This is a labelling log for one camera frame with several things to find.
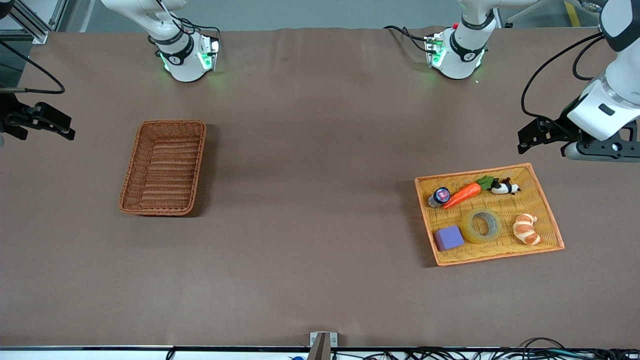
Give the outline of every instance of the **grey floor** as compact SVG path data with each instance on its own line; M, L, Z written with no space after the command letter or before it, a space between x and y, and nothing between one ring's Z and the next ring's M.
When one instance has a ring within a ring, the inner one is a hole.
M101 0L75 0L69 31L141 32L133 21L107 9ZM502 20L519 10L501 9ZM431 25L450 26L460 20L461 9L454 0L190 0L177 11L196 24L217 26L222 31L260 31L282 28L382 28L387 25L410 29ZM596 26L596 18L577 12L582 26ZM515 28L571 26L562 0L531 13L514 23ZM29 42L10 42L23 54ZM0 47L0 63L24 68L24 61ZM0 67L0 81L16 86L20 72Z

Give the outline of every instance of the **small can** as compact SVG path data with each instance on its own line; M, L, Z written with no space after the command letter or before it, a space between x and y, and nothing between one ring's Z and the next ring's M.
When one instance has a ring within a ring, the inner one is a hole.
M439 188L427 199L427 204L432 208L439 208L451 198L451 193L447 188Z

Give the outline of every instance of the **roll of tape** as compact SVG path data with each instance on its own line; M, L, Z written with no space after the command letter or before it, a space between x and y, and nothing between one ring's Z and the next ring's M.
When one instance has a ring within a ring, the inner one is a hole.
M474 217L480 217L486 221L489 226L489 232L486 235L482 235L474 229ZM502 232L502 222L493 210L489 208L477 208L462 218L460 221L460 232L462 233L462 237L470 243L490 243L500 236L500 232Z

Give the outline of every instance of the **yellow floor tape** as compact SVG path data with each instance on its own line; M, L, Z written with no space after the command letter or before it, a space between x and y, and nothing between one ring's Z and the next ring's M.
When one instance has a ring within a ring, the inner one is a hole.
M575 13L575 8L570 3L564 2L566 12L569 14L569 20L571 20L571 26L574 28L580 27L580 20L578 20L578 14Z

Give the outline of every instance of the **black band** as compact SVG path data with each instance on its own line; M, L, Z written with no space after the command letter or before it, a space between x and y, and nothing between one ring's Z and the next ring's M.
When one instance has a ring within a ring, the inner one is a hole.
M607 33L607 29L602 25L602 16L600 16L600 28L613 51L618 53L626 49L640 37L640 3L631 1L631 24L618 36L612 37Z
M470 61L474 61L486 46L485 44L480 49L476 49L476 50L466 49L460 46L460 44L458 44L458 42L456 41L455 35L456 35L456 32L453 31L453 33L451 33L451 37L449 38L449 42L451 43L451 50L453 50L454 53L460 56L460 60L462 62L468 63Z
M180 40L180 38L182 38L182 36L185 35L183 32L178 32L177 34L175 34L174 37L172 37L171 39L167 39L167 40L158 40L156 38L151 38L153 39L153 41L156 43L156 45L171 45L171 44L175 44L176 42L178 42L178 40Z
M163 55L163 58L165 58L166 61L170 62L172 65L182 65L184 63L184 59L186 59L187 56L189 56L192 51L193 51L193 38L189 37L189 43L187 44L187 46L184 47L184 49L174 54L165 53L163 51L162 55Z
M491 24L491 21L493 21L494 19L495 19L495 14L493 13L493 9L491 9L489 10L489 15L486 16L486 20L480 25L475 25L465 21L465 17L462 17L462 19L460 19L460 22L465 28L468 28L471 30L482 30L487 26L489 26L489 24Z

